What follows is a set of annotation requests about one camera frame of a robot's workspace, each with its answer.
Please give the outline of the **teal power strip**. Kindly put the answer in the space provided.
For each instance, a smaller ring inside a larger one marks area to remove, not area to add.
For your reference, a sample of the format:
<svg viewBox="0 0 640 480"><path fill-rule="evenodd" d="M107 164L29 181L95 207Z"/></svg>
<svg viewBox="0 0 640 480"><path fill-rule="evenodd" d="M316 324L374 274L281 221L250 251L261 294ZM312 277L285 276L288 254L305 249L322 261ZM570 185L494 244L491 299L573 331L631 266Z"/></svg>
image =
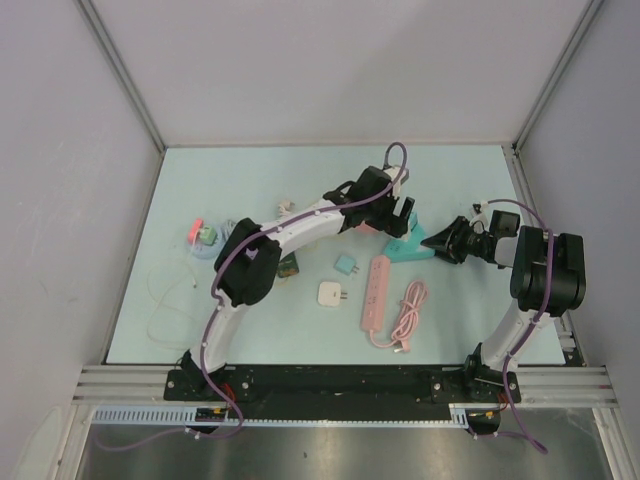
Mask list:
<svg viewBox="0 0 640 480"><path fill-rule="evenodd" d="M407 240L390 240L383 254L387 256L392 263L412 262L433 258L435 251L421 244L425 238L426 232L422 226L417 223L409 231Z"/></svg>

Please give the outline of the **pink cube socket adapter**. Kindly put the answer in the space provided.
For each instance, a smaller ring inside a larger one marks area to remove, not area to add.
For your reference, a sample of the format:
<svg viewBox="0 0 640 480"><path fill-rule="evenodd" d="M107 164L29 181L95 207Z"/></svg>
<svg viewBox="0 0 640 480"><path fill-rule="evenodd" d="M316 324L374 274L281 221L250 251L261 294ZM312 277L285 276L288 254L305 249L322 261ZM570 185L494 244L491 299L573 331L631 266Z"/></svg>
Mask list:
<svg viewBox="0 0 640 480"><path fill-rule="evenodd" d="M377 230L371 226L369 226L368 224L366 224L365 222L361 223L357 228L357 231L361 232L361 233L366 233L366 234L376 234Z"/></svg>

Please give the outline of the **teal plug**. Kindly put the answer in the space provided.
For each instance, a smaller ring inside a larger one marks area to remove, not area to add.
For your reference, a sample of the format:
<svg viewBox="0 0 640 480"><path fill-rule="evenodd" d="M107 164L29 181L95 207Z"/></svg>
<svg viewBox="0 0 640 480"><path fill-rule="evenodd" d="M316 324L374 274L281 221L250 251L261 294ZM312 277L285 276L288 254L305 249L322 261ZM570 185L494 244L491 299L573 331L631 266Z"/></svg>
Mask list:
<svg viewBox="0 0 640 480"><path fill-rule="evenodd" d="M353 257L344 254L337 258L334 264L334 269L345 276L357 274L359 271L356 260Z"/></svg>
<svg viewBox="0 0 640 480"><path fill-rule="evenodd" d="M417 216L417 213L413 211L409 217L409 230L413 231L417 225L418 225L418 216Z"/></svg>

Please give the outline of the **pink power strip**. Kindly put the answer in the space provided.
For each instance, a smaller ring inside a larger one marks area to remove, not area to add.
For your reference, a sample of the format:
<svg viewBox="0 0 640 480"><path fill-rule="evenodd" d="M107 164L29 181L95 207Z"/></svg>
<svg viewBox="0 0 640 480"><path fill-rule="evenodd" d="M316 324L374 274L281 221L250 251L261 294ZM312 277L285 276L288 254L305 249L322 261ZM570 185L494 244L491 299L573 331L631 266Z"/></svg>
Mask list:
<svg viewBox="0 0 640 480"><path fill-rule="evenodd" d="M378 333L384 324L391 261L385 255L371 260L364 297L361 329L368 333Z"/></svg>

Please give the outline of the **white charger plug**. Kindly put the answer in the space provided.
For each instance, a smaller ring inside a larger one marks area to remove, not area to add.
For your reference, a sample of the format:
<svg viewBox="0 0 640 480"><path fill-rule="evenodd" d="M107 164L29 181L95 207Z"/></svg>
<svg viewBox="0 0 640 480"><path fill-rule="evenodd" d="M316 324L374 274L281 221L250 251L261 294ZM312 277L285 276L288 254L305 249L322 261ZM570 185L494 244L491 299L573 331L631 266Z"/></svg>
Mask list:
<svg viewBox="0 0 640 480"><path fill-rule="evenodd" d="M337 308L347 298L347 293L338 282L323 281L318 286L317 302L320 306Z"/></svg>

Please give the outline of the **dark green charger block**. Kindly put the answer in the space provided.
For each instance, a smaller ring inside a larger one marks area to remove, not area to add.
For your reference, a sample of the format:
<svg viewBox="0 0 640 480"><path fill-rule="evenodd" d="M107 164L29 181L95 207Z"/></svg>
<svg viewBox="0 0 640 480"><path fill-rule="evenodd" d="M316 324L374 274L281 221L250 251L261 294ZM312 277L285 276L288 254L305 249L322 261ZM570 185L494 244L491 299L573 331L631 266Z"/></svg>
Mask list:
<svg viewBox="0 0 640 480"><path fill-rule="evenodd" d="M284 256L277 267L277 276L281 279L299 274L299 264L294 252Z"/></svg>

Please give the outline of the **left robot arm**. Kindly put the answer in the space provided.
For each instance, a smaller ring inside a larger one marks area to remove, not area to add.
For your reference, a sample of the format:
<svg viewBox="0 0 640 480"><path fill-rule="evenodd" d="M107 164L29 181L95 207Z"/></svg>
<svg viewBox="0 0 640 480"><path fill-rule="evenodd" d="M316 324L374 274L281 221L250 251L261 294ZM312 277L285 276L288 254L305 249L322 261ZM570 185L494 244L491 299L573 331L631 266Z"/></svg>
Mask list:
<svg viewBox="0 0 640 480"><path fill-rule="evenodd" d="M217 301L199 343L183 355L186 387L197 398L214 397L221 387L217 372L226 363L237 327L249 307L271 291L281 259L325 237L361 224L400 238L408 231L414 200L394 212L408 177L402 165L369 166L355 181L325 193L310 207L268 223L240 220L214 264L211 296Z"/></svg>

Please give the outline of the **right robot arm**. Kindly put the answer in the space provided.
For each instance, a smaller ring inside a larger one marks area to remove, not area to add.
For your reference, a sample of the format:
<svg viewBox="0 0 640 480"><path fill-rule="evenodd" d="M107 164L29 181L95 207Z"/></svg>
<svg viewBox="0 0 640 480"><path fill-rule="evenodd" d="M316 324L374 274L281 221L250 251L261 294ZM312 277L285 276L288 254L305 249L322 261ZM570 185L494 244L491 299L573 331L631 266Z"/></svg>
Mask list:
<svg viewBox="0 0 640 480"><path fill-rule="evenodd" d="M454 265L473 256L511 271L512 302L503 319L462 367L431 374L433 401L519 401L515 370L525 348L552 320L583 302L587 287L583 237L523 226L519 214L495 210L488 226L459 216L421 245Z"/></svg>

